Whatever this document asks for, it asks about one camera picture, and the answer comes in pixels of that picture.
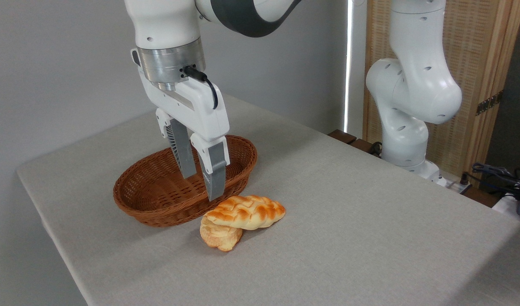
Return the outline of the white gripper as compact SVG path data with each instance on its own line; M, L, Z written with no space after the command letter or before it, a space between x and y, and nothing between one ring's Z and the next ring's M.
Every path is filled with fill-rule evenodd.
M154 86L138 67L150 101L159 107L156 118L163 138L168 139L183 178L196 174L191 144L198 153L207 195L210 201L224 194L226 166L230 165L225 135L230 126L221 91L214 109L211 87L194 78L176 84L174 91ZM189 138L188 130L194 134Z

